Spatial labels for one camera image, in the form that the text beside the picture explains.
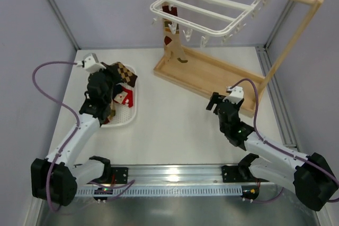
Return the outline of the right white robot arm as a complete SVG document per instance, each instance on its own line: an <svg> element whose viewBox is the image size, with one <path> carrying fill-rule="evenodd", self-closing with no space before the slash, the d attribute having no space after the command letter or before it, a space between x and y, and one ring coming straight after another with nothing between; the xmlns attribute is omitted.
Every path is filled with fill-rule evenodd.
<svg viewBox="0 0 339 226"><path fill-rule="evenodd" d="M239 117L242 97L212 93L206 107L219 119L219 130L234 146L248 152L238 163L244 179L273 182L291 192L307 208L320 211L338 191L326 159L318 153L307 155L260 137L255 128Z"/></svg>

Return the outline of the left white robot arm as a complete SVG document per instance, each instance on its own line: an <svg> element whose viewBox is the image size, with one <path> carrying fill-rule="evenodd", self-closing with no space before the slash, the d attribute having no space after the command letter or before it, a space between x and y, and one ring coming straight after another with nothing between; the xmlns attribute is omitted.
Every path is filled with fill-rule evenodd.
<svg viewBox="0 0 339 226"><path fill-rule="evenodd" d="M114 75L107 69L89 75L85 101L68 137L45 159L37 158L31 164L33 197L68 206L78 187L94 180L105 183L112 177L109 159L91 156L80 166L75 166L75 160L111 115L114 86Z"/></svg>

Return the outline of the red sock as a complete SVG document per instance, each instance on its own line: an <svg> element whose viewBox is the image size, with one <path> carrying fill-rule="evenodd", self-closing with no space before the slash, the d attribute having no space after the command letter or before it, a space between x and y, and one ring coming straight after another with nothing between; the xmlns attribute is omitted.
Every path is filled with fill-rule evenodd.
<svg viewBox="0 0 339 226"><path fill-rule="evenodd" d="M133 107L133 92L130 89L123 87L123 91L120 94L119 99L121 104L129 108Z"/></svg>

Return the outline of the navy blue sock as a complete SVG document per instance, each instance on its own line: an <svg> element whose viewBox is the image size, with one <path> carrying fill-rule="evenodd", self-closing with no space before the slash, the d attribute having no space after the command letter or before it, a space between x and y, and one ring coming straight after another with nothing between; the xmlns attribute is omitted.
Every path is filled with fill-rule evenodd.
<svg viewBox="0 0 339 226"><path fill-rule="evenodd" d="M118 104L121 104L121 100L119 99L119 97L120 97L121 92L123 91L123 87L124 86L117 84L115 85L114 90L113 90L112 99Z"/></svg>

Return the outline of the brown argyle sock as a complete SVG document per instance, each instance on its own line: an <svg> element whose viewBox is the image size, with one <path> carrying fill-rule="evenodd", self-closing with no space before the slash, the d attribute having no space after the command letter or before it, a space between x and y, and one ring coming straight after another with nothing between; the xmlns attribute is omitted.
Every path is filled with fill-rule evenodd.
<svg viewBox="0 0 339 226"><path fill-rule="evenodd" d="M101 64L108 71L113 73L113 75L116 77L117 83L125 83L132 88L135 87L138 76L129 68L127 68L124 64L122 64L121 62L115 62L110 65L101 62Z"/></svg>

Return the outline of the beige striped green sock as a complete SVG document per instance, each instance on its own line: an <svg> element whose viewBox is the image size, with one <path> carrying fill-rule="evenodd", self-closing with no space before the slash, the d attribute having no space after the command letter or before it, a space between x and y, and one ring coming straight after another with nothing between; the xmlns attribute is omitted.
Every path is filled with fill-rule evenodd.
<svg viewBox="0 0 339 226"><path fill-rule="evenodd" d="M105 119L104 124L111 123L115 115L116 115L116 110L115 109L111 110L109 116Z"/></svg>

